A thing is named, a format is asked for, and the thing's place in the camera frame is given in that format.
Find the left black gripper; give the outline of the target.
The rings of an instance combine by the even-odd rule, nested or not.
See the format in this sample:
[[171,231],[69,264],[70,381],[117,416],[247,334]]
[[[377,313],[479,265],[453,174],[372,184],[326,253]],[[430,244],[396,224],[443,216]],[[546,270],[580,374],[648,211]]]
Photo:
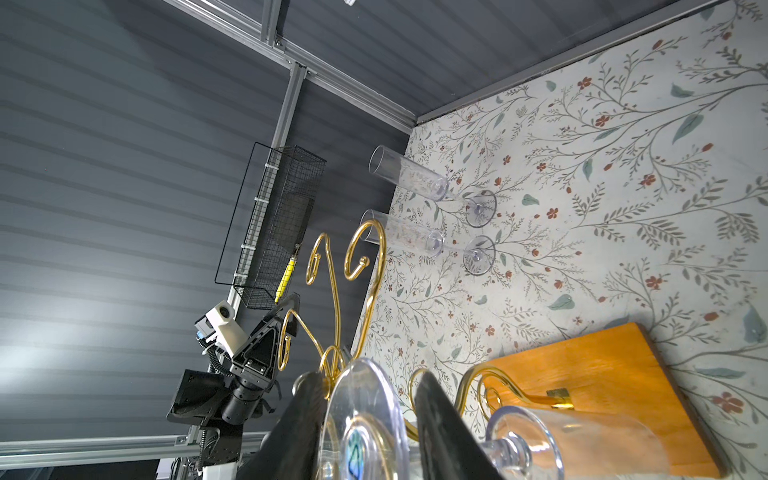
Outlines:
[[273,310],[275,317],[262,320],[251,332],[243,349],[232,359],[230,367],[232,374],[257,388],[263,390],[271,388],[278,372],[277,355],[281,321],[289,311],[293,311],[289,316],[287,334],[297,335],[296,315],[300,310],[300,301],[300,294],[296,292],[284,295],[278,301]]

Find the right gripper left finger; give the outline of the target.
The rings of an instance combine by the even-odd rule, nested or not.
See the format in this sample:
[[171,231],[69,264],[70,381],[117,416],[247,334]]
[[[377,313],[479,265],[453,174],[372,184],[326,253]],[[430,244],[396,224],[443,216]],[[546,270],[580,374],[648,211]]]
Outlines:
[[314,479],[327,411],[325,377],[309,373],[260,450],[236,479]]

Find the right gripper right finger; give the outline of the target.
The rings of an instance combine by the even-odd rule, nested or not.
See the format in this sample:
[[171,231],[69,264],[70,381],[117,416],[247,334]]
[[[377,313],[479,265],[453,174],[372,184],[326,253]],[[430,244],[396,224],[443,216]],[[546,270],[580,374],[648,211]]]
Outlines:
[[431,372],[415,395],[424,479],[501,479]]

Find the clear flute glass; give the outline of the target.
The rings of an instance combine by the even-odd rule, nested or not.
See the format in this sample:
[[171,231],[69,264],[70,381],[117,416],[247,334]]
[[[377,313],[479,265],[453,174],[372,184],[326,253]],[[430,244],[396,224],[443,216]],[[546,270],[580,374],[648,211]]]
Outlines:
[[460,202],[466,222],[473,228],[487,225],[497,213],[497,197],[490,190],[470,189],[465,193],[451,193],[448,179],[394,150],[379,145],[371,154],[368,171],[393,185],[428,200]]
[[[670,472],[660,440],[627,416],[503,406],[484,440],[472,436],[501,479],[664,479]],[[340,374],[315,476],[424,479],[419,442],[407,438],[394,388],[369,359]]]
[[360,225],[371,220],[377,221],[383,228],[388,247],[429,258],[436,258],[442,254],[456,254],[465,270],[473,276],[488,273],[496,260],[496,245],[486,235],[476,236],[464,244],[453,245],[439,230],[371,209],[363,213]]

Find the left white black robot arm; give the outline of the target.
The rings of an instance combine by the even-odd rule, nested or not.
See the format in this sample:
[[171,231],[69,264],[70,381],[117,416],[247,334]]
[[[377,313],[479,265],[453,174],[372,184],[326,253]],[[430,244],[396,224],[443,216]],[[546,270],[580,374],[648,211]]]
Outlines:
[[282,315],[300,305],[300,295],[281,299],[246,333],[235,308],[221,301],[195,322],[196,338],[209,370],[187,369],[167,419],[201,432],[196,470],[204,479],[234,479],[241,459],[245,423],[274,409],[265,395],[279,387],[278,347]]

